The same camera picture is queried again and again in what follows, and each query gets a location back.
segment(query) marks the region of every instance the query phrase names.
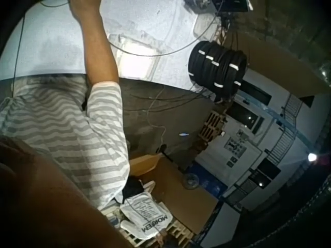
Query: floor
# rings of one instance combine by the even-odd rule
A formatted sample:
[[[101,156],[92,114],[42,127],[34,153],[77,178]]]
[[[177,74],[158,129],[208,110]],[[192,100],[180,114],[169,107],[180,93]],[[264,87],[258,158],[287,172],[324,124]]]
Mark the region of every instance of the floor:
[[[11,83],[12,80],[0,82],[0,101],[11,95]],[[167,145],[166,153],[178,163],[191,160],[188,148],[213,108],[213,102],[199,93],[151,82],[121,79],[120,84],[124,131],[130,142],[130,152],[155,153],[165,131],[162,143]],[[158,97],[161,100],[155,101],[151,107],[148,123],[147,109],[161,90]]]

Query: striped shirt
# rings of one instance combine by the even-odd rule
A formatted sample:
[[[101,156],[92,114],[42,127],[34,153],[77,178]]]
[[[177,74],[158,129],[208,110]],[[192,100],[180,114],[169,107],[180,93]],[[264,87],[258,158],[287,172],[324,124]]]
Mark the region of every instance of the striped shirt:
[[[129,174],[117,83],[88,87],[82,76],[28,77],[0,106],[0,133],[52,159],[98,209],[110,204]]]

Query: coiled black hose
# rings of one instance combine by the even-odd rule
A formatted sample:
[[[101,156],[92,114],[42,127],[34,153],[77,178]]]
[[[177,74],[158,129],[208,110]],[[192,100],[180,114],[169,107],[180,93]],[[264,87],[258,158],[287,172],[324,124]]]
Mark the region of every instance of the coiled black hose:
[[[191,80],[223,99],[237,93],[246,67],[247,56],[242,51],[208,41],[201,41],[193,48],[188,63]]]

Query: wall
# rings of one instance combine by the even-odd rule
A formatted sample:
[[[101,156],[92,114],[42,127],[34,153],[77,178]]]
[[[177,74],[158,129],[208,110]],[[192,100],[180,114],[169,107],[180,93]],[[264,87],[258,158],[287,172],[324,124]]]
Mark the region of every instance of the wall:
[[[285,89],[250,69],[246,72],[244,79],[271,95],[272,98],[268,107],[281,113],[282,107],[285,106],[288,96],[290,95]],[[241,104],[259,117],[264,118],[258,132],[254,135],[251,130],[245,128],[242,123],[227,116],[228,122],[223,128],[225,135],[213,140],[208,148],[196,158],[196,161],[199,164],[228,187],[231,187],[236,181],[242,178],[242,175],[248,170],[248,168],[250,168],[261,156],[264,149],[271,150],[282,134],[282,131],[279,130],[279,126],[276,125],[271,116],[253,104],[244,104],[243,100],[244,98],[236,95],[235,101],[237,103]],[[242,157],[238,159],[234,166],[230,168],[227,165],[227,162],[232,157],[232,153],[226,150],[224,146],[229,138],[238,140],[237,132],[239,129],[249,136],[251,143],[245,142],[244,145],[247,147],[247,150]]]
[[[276,113],[281,114],[282,107],[290,96],[290,93],[281,86],[266,77],[248,70],[244,79],[265,91],[272,96],[268,107]],[[267,157],[265,149],[272,150],[277,141],[282,135],[282,130],[276,124],[271,116],[262,109],[250,104],[243,103],[243,98],[236,95],[235,101],[258,116],[265,118],[259,131],[256,135],[244,127],[243,124],[227,116],[228,123],[225,125],[224,137],[218,137],[210,143],[209,147],[197,157],[197,162],[204,166],[211,173],[225,183],[229,188],[223,194],[224,197],[229,196],[235,187],[234,183],[241,185],[250,175],[248,168],[256,169],[261,161]],[[298,131],[300,131],[312,143],[318,138],[322,127],[325,123],[327,115],[330,111],[329,95],[317,95],[314,99],[312,107],[302,104],[296,119]],[[238,130],[243,130],[250,138],[250,149],[247,149],[244,155],[238,160],[237,164],[229,168],[226,163],[228,160],[227,150],[224,149],[224,144],[230,137],[236,137]],[[260,187],[254,189],[240,203],[248,210],[253,210],[259,204],[266,201],[271,195],[277,192],[293,175],[297,168],[307,159],[307,154],[310,151],[298,138],[295,139],[293,145],[278,164],[281,169],[280,174],[264,189]]]
[[[330,115],[330,94],[316,95],[311,107],[302,104],[296,118],[296,128],[313,144],[316,142],[323,125]]]
[[[301,165],[302,161],[306,159],[307,148],[296,138],[290,150],[278,165],[281,169],[280,174],[266,188],[261,189],[258,187],[253,190],[240,204],[248,210],[256,208],[279,190],[290,179],[296,169]]]
[[[240,214],[224,203],[201,246],[211,248],[232,240],[239,218]]]
[[[233,154],[226,150],[224,146],[230,137],[235,138],[235,135],[226,134],[224,137],[217,137],[195,159],[228,187],[232,186],[261,154],[261,151],[246,142],[243,145],[247,147],[247,150],[232,168],[229,167],[227,162]]]

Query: bright light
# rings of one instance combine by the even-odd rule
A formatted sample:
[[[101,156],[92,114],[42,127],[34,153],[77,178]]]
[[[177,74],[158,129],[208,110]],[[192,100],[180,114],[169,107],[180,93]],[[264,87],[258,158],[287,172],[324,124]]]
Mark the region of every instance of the bright light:
[[[148,55],[159,54],[156,49],[150,48],[147,45],[137,41],[123,38],[122,42],[124,42],[122,48],[126,51],[133,51],[135,53]],[[157,58],[155,57],[139,57],[123,53],[120,50],[117,51],[116,57],[120,77],[129,79],[148,80],[155,64],[157,63]]]
[[[308,160],[309,160],[309,162],[314,162],[316,159],[317,159],[317,155],[316,155],[316,154],[314,154],[314,153],[310,153],[310,154],[308,155]]]

